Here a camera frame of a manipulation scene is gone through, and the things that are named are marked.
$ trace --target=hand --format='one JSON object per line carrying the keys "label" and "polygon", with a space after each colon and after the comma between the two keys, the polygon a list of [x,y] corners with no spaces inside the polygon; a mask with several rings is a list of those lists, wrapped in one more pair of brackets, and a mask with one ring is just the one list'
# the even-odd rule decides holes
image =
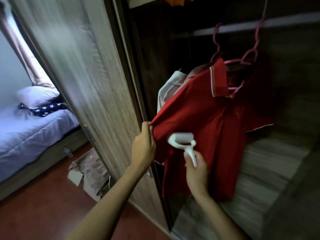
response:
{"label": "hand", "polygon": [[197,166],[194,167],[192,159],[188,153],[184,153],[186,160],[186,182],[192,195],[196,198],[203,194],[208,194],[208,169],[200,152],[194,151]]}
{"label": "hand", "polygon": [[132,144],[131,167],[145,173],[155,158],[156,143],[153,137],[153,127],[150,122],[143,122],[141,134],[136,136]]}

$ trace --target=bed frame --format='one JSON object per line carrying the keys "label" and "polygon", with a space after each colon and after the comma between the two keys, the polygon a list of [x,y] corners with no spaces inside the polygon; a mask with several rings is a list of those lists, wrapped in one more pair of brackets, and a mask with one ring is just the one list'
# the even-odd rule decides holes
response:
{"label": "bed frame", "polygon": [[66,157],[64,147],[75,151],[88,141],[85,133],[79,127],[71,134],[67,134],[62,140],[45,150],[42,155],[31,164],[28,164],[11,178],[0,184],[0,201],[33,180],[35,177],[48,170],[58,161]]}

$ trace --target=white bed sheet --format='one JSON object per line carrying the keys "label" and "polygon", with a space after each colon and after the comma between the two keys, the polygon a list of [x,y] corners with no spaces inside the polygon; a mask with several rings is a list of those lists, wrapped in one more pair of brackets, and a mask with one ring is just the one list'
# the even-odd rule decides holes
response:
{"label": "white bed sheet", "polygon": [[0,110],[0,183],[60,141],[79,122],[69,110],[46,117],[31,115],[18,105]]}

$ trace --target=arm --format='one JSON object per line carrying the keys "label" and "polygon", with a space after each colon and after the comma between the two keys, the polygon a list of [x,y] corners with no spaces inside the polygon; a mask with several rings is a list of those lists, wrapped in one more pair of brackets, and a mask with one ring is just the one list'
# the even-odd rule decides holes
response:
{"label": "arm", "polygon": [[224,210],[209,196],[208,193],[208,169],[201,153],[194,151],[197,159],[197,167],[193,166],[191,157],[185,153],[186,181],[198,205],[208,216],[214,231],[221,240],[250,239],[244,234],[236,223],[224,212]]}
{"label": "arm", "polygon": [[143,122],[142,132],[132,144],[131,164],[109,192],[90,210],[70,233],[67,240],[110,239],[119,220],[121,210],[134,187],[153,162],[156,144],[152,127]]}

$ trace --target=white lint roller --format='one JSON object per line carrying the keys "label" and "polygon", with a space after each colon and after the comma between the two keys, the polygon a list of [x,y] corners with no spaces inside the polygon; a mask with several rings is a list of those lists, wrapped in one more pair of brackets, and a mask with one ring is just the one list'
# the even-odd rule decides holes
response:
{"label": "white lint roller", "polygon": [[168,143],[178,149],[185,150],[191,157],[193,165],[197,166],[196,156],[193,153],[193,147],[197,144],[193,139],[193,134],[188,132],[173,133],[169,139]]}

